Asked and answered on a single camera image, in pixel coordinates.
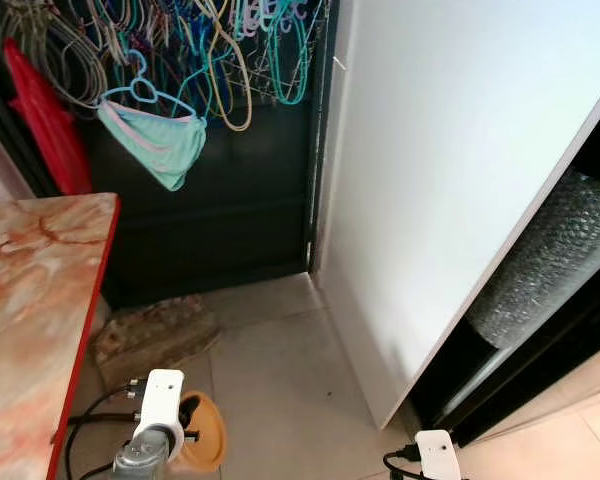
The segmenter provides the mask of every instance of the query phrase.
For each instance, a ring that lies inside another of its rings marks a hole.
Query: tiled floor
[[[406,434],[397,424],[382,432],[373,426],[329,312],[306,275],[212,292],[205,301],[225,330],[181,368],[185,389],[206,392],[220,407],[229,448],[220,472],[178,480],[388,478],[382,455],[404,445]],[[77,412],[100,391],[92,367],[84,370]],[[121,402],[117,408],[134,408]],[[76,479],[111,459],[131,431],[89,426],[83,433]]]

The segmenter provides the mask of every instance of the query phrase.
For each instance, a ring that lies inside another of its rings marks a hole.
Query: mint green underwear
[[[184,185],[207,139],[207,121],[193,115],[167,118],[103,100],[98,117],[111,134],[166,189]]]

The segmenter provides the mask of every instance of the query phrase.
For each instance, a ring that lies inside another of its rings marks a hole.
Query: plastic hanger
[[[153,86],[153,84],[149,80],[143,77],[143,74],[147,71],[147,61],[145,60],[144,55],[142,55],[142,53],[140,53],[138,50],[130,49],[127,52],[127,55],[135,56],[139,60],[140,69],[138,70],[138,73],[136,74],[135,78],[131,80],[129,86],[113,88],[104,92],[102,94],[102,100],[106,100],[110,95],[114,93],[129,93],[135,100],[142,103],[157,103],[159,98],[164,98],[166,100],[170,100],[178,104],[180,107],[184,108],[189,113],[191,113],[191,115],[197,118],[196,111],[193,108],[184,103],[182,100],[179,100],[176,97],[172,97],[168,93],[159,91],[158,89],[156,89],[156,87]],[[136,87],[139,85],[143,85],[149,91],[149,97],[144,97],[136,92]]]

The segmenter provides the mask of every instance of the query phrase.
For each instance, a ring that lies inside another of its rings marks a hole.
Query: table
[[[55,478],[118,210],[111,193],[0,203],[0,479]]]

